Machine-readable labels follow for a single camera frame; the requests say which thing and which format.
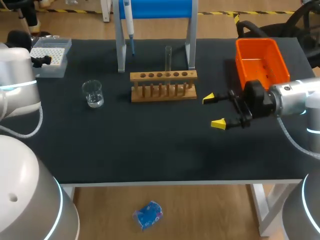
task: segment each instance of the black chair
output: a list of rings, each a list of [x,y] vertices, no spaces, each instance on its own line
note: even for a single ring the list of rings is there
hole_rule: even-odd
[[[26,21],[26,18],[24,17],[24,15],[21,12],[21,8],[31,6],[33,4],[33,2],[34,2],[34,0],[21,0],[21,1],[10,2],[10,3],[4,3],[3,1],[0,1],[0,3],[2,3],[1,5],[3,5],[3,7],[5,9],[10,10],[10,11],[16,11],[18,13],[18,17],[21,21],[23,30],[26,31],[29,35],[30,35],[29,26]]]
[[[312,0],[302,5],[292,14],[286,23],[277,23],[257,27],[250,21],[240,21],[236,24],[239,38],[297,38],[311,67],[320,67],[320,25],[310,27],[309,14],[319,10],[320,0]],[[303,20],[303,28],[297,27]]]

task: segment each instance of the blue pipette holder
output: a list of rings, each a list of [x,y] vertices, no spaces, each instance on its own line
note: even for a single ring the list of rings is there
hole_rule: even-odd
[[[125,19],[123,0],[112,0],[118,72],[126,66],[126,41],[121,19]],[[185,53],[188,69],[195,69],[198,24],[198,0],[131,0],[133,19],[188,18]]]

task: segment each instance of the white metal table frame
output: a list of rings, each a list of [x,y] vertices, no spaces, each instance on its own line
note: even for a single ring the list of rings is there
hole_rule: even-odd
[[[100,2],[101,2],[103,21],[105,23],[109,23],[110,22],[112,0],[100,0]]]
[[[301,179],[285,180],[214,180],[214,181],[139,181],[62,184],[66,193],[74,198],[78,187],[121,186],[173,186],[173,185],[250,185],[261,237],[270,237],[282,227],[282,208],[288,195]],[[274,184],[268,196],[263,184]]]

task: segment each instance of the pipette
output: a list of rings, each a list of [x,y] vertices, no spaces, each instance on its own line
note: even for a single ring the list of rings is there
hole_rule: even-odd
[[[126,20],[126,28],[130,38],[130,45],[132,50],[132,55],[135,55],[135,45],[134,45],[134,19],[132,17],[131,0],[123,0],[124,5],[124,15]]]

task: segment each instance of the orange plastic bin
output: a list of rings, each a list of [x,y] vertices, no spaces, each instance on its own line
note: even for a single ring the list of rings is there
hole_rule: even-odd
[[[290,81],[290,74],[277,43],[271,38],[240,38],[235,42],[235,63],[242,89],[247,81],[259,80],[268,90]]]

